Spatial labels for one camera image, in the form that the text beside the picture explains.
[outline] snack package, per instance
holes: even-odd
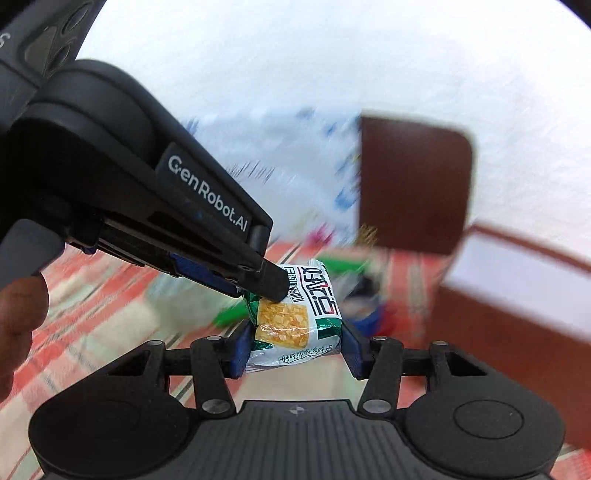
[[[279,303],[245,294],[255,340],[246,371],[300,364],[340,349],[341,316],[324,264],[279,265],[290,289]]]

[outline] plaid fabric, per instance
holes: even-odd
[[[277,243],[269,248],[267,258],[298,264],[307,262],[319,251],[314,246]],[[370,261],[372,270],[382,278],[382,296],[387,303],[380,333],[400,338],[408,347],[418,346],[433,289],[446,259],[365,248],[332,249],[331,253]],[[34,332],[31,354],[15,374],[10,397],[0,404],[0,479],[32,480],[42,475],[28,443],[27,426],[32,413],[48,398],[146,340],[161,339],[168,348],[184,348],[196,338],[221,333],[213,326],[191,333],[173,331],[148,298],[149,287],[159,275],[163,274],[100,252],[89,257],[73,248],[67,248],[47,268],[44,276],[51,297],[47,320]],[[365,383],[352,380],[340,357],[315,362],[314,376],[322,379],[317,396],[358,400]],[[279,393],[271,388],[276,379],[265,383],[265,375],[290,380],[302,372],[306,374],[309,368],[310,363],[249,374],[240,380],[229,380],[228,385],[237,404],[244,398],[279,398]],[[328,390],[326,378],[334,379]],[[408,406],[423,392],[419,383],[404,378],[399,406]],[[172,377],[170,393],[183,404],[194,406],[190,377]],[[590,460],[585,451],[565,449],[553,475],[558,480],[591,478]]]

